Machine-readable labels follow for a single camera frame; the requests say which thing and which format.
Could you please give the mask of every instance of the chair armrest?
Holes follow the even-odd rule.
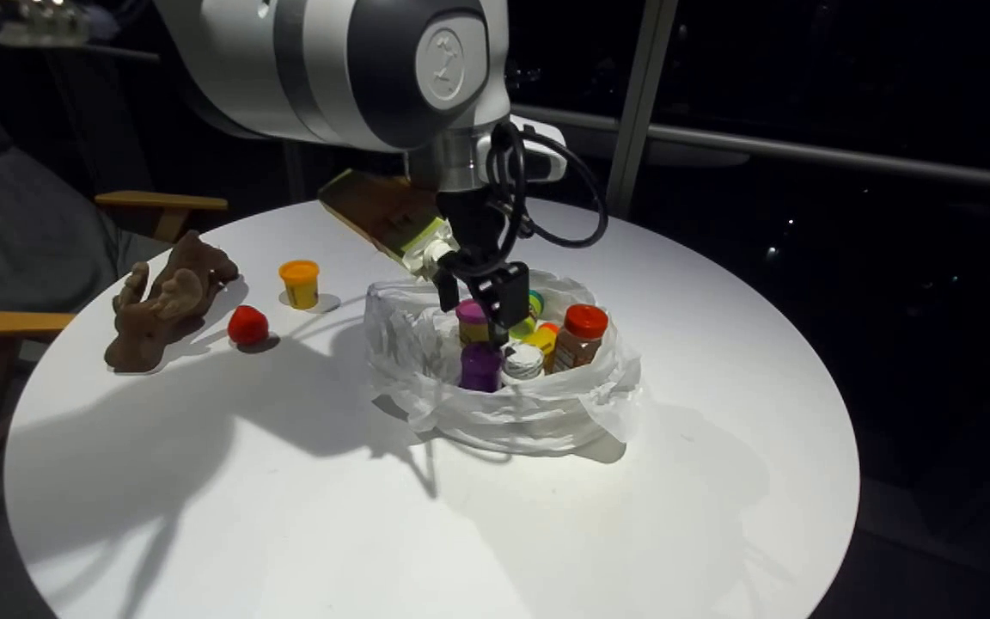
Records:
[[[95,206],[102,209],[225,209],[224,195],[190,195],[190,192],[143,192],[143,188],[118,188],[95,192]]]
[[[73,325],[73,314],[0,314],[0,336],[48,336]]]

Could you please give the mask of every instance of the chair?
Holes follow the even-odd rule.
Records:
[[[154,239],[114,226],[111,213],[146,209]],[[75,311],[114,284],[135,263],[170,244],[191,213],[221,213],[225,200],[176,192],[80,195],[0,129],[0,444],[2,385],[25,339],[52,339]]]

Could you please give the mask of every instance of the plastic bag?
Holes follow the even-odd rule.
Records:
[[[595,304],[579,282],[529,274],[542,292],[542,319],[563,319],[571,304]],[[574,453],[597,441],[629,444],[629,397],[640,358],[610,325],[590,363],[542,374],[497,392],[457,389],[457,318],[436,306],[418,278],[375,282],[363,306],[370,389],[390,400],[417,435],[444,435],[471,448],[508,453]]]

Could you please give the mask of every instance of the small orange cup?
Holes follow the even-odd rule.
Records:
[[[318,304],[318,264],[316,263],[286,263],[279,269],[286,297],[295,311],[314,311]]]

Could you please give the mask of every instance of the round white table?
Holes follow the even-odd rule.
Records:
[[[550,232],[586,209],[531,200]],[[154,374],[114,374],[106,289],[35,369],[6,448],[19,558],[60,619],[806,617],[851,541],[859,453],[806,339],[700,255],[610,220],[521,240],[642,355],[629,453],[480,457],[411,441],[363,389],[363,289],[402,271],[318,203],[206,235],[245,271]],[[323,264],[318,314],[279,263]],[[241,355],[236,304],[279,347]]]

